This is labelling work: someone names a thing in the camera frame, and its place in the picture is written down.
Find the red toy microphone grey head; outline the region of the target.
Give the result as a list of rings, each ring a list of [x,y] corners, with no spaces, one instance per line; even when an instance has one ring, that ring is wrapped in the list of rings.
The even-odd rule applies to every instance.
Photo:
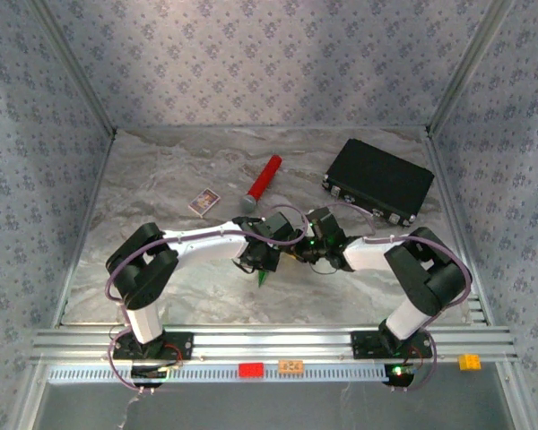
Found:
[[[266,188],[271,184],[276,172],[282,164],[282,158],[274,154],[261,173],[251,185],[247,193],[241,198],[240,209],[245,213],[251,213],[257,206],[259,199],[265,192]]]

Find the small purple card box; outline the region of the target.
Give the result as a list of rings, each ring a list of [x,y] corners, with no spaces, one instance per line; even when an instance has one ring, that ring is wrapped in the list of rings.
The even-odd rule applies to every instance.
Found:
[[[188,208],[202,218],[220,199],[217,193],[206,188],[188,204]]]

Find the black hard case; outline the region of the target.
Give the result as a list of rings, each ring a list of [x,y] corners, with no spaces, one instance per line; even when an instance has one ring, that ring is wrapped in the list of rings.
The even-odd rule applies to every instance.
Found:
[[[386,222],[409,227],[418,218],[434,174],[410,161],[350,139],[325,172],[322,187]]]

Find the aluminium mounting rail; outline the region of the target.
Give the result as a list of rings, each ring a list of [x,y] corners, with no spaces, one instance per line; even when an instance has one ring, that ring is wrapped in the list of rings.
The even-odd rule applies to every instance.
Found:
[[[47,363],[101,363],[106,360],[110,335],[117,326],[70,325],[37,331],[30,360]],[[313,362],[351,361],[351,333],[373,332],[372,326],[343,325],[170,325],[170,332],[191,332],[192,361],[223,364],[280,359]],[[502,326],[432,326],[441,362],[455,362],[475,354],[482,362],[516,361],[510,330]]]

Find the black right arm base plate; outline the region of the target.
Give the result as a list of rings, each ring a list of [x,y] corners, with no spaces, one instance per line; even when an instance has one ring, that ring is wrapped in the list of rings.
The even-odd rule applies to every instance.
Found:
[[[414,352],[419,352],[421,358],[433,357],[429,336],[422,332],[399,340],[388,332],[352,331],[350,338],[355,359],[405,359]]]

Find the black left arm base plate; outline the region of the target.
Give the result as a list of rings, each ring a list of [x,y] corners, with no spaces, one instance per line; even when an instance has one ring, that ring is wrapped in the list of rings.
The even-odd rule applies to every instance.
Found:
[[[192,356],[193,342],[194,334],[189,331],[164,331],[147,343],[127,333],[117,340],[112,356],[118,360],[188,360]]]

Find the aluminium table edge rail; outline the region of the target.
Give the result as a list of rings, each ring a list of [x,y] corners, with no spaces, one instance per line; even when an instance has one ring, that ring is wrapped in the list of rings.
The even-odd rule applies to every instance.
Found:
[[[116,135],[117,135],[117,128],[114,128],[112,130],[112,134],[109,137],[108,146],[103,153],[100,168],[98,170],[98,174],[96,175],[94,186],[90,194],[90,199],[88,201],[88,206],[87,206],[87,209],[84,214],[83,221],[82,221],[82,226],[80,228],[80,232],[77,237],[76,246],[74,248],[72,258],[70,260],[70,265],[68,267],[68,270],[66,271],[64,282],[62,284],[62,290],[60,292],[59,299],[56,304],[54,317],[53,317],[52,323],[50,324],[50,327],[52,329],[58,329],[62,325],[62,320],[65,313],[65,307],[67,304],[67,298],[69,297],[69,293],[71,291],[71,287],[74,281],[74,274],[78,267],[78,263],[82,255],[82,250],[83,250],[83,247],[84,247],[84,244],[85,244],[85,241],[86,241],[89,229],[90,229],[93,212],[94,212],[96,201],[98,199],[98,195],[100,191],[100,185],[101,185],[104,173],[105,173],[106,166],[108,165],[108,158],[111,153],[113,144],[116,140]]]
[[[454,247],[473,276],[471,291],[472,295],[479,299],[484,321],[488,326],[493,326],[496,324],[496,321],[486,297],[473,246],[469,237],[464,232],[466,222],[464,210],[455,199],[453,183],[447,173],[444,159],[438,151],[438,145],[434,143],[429,133],[426,134],[426,152],[430,160],[430,166],[436,174],[438,191],[442,199],[447,223],[452,231]]]

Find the aluminium frame post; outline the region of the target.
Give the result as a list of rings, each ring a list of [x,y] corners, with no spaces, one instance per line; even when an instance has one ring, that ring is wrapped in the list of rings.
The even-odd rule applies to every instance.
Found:
[[[427,123],[426,129],[429,138],[433,139],[441,132],[514,2],[515,0],[490,0],[486,13],[476,27],[470,44],[455,68],[443,98]]]

